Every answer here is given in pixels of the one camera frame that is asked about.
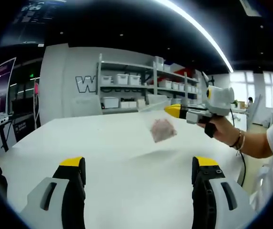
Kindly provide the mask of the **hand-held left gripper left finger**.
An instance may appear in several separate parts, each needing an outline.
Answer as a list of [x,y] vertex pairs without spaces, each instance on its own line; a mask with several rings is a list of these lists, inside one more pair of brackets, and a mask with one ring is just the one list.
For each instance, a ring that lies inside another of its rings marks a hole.
[[32,229],[84,229],[85,185],[85,158],[66,159],[28,194],[20,215]]

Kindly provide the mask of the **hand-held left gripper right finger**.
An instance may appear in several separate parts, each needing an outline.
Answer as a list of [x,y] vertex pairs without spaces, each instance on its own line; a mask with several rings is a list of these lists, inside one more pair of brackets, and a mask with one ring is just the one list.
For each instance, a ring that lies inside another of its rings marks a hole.
[[245,229],[256,212],[246,191],[210,158],[192,158],[193,229]]

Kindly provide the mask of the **person's right hand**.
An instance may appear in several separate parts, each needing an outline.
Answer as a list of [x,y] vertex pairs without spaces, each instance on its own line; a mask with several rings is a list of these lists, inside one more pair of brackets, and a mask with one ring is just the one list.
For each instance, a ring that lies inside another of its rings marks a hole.
[[234,146],[240,135],[240,130],[234,127],[226,117],[215,117],[210,120],[217,128],[213,137],[218,141],[228,145]]

